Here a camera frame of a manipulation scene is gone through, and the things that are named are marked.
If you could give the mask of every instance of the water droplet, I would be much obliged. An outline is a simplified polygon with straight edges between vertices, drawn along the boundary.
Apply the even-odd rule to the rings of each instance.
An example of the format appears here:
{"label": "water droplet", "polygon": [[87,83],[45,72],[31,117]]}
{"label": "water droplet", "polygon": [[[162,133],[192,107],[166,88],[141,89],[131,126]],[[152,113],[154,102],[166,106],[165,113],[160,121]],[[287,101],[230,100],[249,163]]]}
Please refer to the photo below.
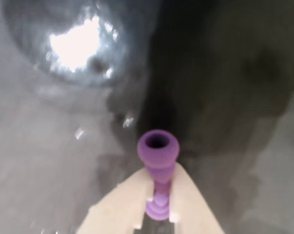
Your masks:
{"label": "water droplet", "polygon": [[81,127],[78,128],[78,130],[76,131],[74,137],[77,139],[77,140],[80,140],[80,138],[84,135],[85,133],[85,130],[82,129]]}
{"label": "water droplet", "polygon": [[113,73],[113,68],[109,68],[105,74],[106,78],[110,79]]}
{"label": "water droplet", "polygon": [[134,118],[132,117],[126,118],[126,120],[123,123],[123,128],[129,128],[133,124],[133,122],[134,122]]}
{"label": "water droplet", "polygon": [[108,33],[113,31],[113,26],[110,23],[105,23],[105,29]]}
{"label": "water droplet", "polygon": [[112,34],[113,40],[116,41],[118,39],[118,36],[119,36],[118,32],[116,30],[114,30],[113,34]]}

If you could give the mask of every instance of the circular opening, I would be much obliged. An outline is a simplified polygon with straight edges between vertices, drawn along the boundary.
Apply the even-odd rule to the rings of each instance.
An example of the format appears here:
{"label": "circular opening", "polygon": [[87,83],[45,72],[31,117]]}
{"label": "circular opening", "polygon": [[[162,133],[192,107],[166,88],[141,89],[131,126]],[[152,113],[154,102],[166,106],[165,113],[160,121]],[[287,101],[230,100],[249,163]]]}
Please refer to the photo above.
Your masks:
{"label": "circular opening", "polygon": [[170,140],[162,134],[154,134],[146,139],[146,145],[153,149],[159,149],[167,146]]}

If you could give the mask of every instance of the purple ribbed stem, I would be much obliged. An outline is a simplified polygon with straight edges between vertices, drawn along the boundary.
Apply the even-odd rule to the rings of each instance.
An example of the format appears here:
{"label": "purple ribbed stem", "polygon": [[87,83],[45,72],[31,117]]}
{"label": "purple ribbed stem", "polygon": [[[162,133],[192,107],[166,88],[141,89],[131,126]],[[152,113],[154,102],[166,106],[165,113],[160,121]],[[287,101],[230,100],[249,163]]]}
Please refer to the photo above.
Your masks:
{"label": "purple ribbed stem", "polygon": [[170,181],[179,154],[178,141],[169,132],[153,130],[140,138],[137,152],[155,181],[154,199],[147,203],[146,213],[152,219],[166,220],[169,217]]}

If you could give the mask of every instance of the wet gray surface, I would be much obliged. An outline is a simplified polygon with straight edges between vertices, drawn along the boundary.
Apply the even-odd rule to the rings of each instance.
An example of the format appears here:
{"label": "wet gray surface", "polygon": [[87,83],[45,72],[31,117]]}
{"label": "wet gray surface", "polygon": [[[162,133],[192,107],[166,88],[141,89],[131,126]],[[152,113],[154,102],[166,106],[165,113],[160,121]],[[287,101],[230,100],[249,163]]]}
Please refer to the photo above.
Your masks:
{"label": "wet gray surface", "polygon": [[[0,234],[73,233],[142,166],[136,140],[153,128],[180,139],[180,163],[228,234],[294,234],[294,1],[139,1],[131,7],[146,15],[104,17],[123,32],[114,46],[140,61],[107,56],[121,68],[109,82],[110,66],[59,73],[43,63],[40,33],[72,28],[76,1],[7,2],[26,17],[12,31],[15,8],[4,11],[9,25],[0,10]],[[43,3],[60,20],[37,13]],[[142,29],[144,19],[154,21]],[[146,219],[138,233],[172,227]]]}

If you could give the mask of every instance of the purple silicone object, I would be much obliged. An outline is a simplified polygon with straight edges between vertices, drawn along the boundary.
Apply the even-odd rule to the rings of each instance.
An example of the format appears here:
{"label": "purple silicone object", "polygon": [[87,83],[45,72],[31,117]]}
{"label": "purple silicone object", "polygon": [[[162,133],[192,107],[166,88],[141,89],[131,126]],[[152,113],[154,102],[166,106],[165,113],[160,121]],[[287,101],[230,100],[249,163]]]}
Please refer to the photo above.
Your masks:
{"label": "purple silicone object", "polygon": [[138,142],[139,158],[155,181],[153,201],[146,205],[146,213],[152,219],[169,218],[169,192],[179,148],[175,136],[164,130],[147,132]]}

